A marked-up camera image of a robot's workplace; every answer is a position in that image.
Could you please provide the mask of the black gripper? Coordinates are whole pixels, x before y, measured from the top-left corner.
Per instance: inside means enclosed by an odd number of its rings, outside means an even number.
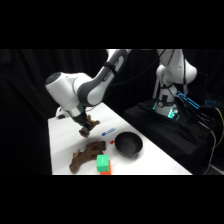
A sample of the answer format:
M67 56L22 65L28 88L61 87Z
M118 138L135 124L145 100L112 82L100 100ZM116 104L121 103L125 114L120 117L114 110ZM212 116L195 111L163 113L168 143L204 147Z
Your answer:
M72 115L72 119L82 126L80 130L81 133L88 133L88 130L91 131L94 128L94 123L87 119L87 114L85 112L82 112L78 116Z

